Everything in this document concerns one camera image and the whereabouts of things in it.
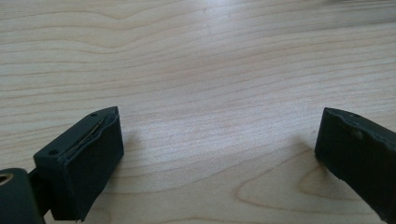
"black plastic part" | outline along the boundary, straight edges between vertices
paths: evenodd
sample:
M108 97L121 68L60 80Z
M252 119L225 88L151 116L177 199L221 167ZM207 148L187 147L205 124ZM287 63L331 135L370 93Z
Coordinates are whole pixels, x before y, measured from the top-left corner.
M84 220L122 156L116 107L91 113L38 151L39 178L53 190L53 217Z
M28 174L18 168L0 171L0 223L44 224Z
M29 173L29 179L32 185L33 194L35 195L38 212L40 216L44 216L55 204L55 198L53 197L50 182L42 179L36 168Z
M396 133L359 115L325 108L315 153L388 223L396 223Z

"screw hole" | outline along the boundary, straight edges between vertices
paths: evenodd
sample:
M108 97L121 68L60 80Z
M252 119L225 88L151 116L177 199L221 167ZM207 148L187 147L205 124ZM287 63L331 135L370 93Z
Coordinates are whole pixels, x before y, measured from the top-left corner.
M58 153L59 153L58 150L53 149L53 150L51 150L51 151L49 152L49 155L50 155L50 156L55 156L55 155L58 154Z
M5 185L9 180L12 179L13 176L14 176L13 174L0 175L0 186Z

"wood grain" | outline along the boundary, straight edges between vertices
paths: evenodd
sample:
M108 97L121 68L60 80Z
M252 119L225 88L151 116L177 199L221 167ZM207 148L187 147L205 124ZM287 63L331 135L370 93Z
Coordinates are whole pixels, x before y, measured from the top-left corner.
M313 148L324 106L396 130L395 1L4 0L0 20L1 169L120 108L85 223L381 223Z

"black rubber pad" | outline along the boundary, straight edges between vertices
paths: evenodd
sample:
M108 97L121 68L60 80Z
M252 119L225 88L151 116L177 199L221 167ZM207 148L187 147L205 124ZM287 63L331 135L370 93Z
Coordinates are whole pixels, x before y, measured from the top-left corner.
M91 113L35 155L41 178L50 182L56 220L84 220L123 156L117 107Z
M315 153L384 221L396 223L396 133L359 115L325 108Z

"light wood surface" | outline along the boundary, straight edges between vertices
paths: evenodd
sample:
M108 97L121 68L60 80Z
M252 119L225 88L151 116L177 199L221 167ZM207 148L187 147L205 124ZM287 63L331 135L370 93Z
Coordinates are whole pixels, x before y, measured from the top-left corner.
M395 71L395 1L3 0L0 169L118 105L87 224L382 223L313 149L324 106L396 131Z

